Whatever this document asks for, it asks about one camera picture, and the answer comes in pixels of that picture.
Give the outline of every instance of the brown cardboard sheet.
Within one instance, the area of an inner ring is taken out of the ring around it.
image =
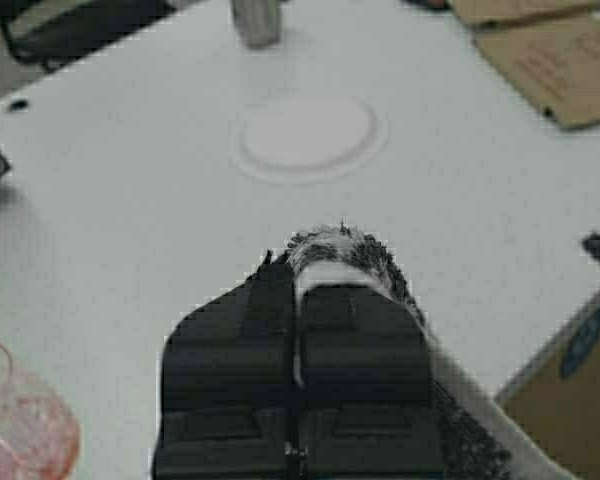
[[[564,128],[600,122],[600,11],[476,35],[482,54]]]
[[[452,8],[467,25],[523,22],[556,17],[592,7],[600,0],[453,0]]]

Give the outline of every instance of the cardboard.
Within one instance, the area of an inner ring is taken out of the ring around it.
[[[482,54],[565,128],[600,122],[600,12],[476,35]]]
[[[600,292],[496,400],[556,463],[600,480]]]
[[[600,0],[453,0],[451,7],[462,22],[477,26],[562,16],[600,7]]]

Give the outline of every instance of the chair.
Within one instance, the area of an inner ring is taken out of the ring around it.
[[[162,0],[93,0],[16,36],[12,26],[42,0],[0,0],[0,30],[11,56],[45,71],[78,60],[166,17]]]

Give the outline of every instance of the table surface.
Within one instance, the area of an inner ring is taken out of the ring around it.
[[[209,1],[0,100],[0,341],[80,418],[76,479],[146,478],[165,337],[298,230],[377,235],[491,395],[600,288],[579,246],[600,230],[600,127],[536,114],[451,15],[284,8],[272,49],[243,48]],[[388,143],[329,182],[241,174],[232,132],[297,93],[364,99]]]

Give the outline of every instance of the clear glass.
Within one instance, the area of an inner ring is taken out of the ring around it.
[[[79,444],[69,407],[0,345],[0,480],[66,480]]]

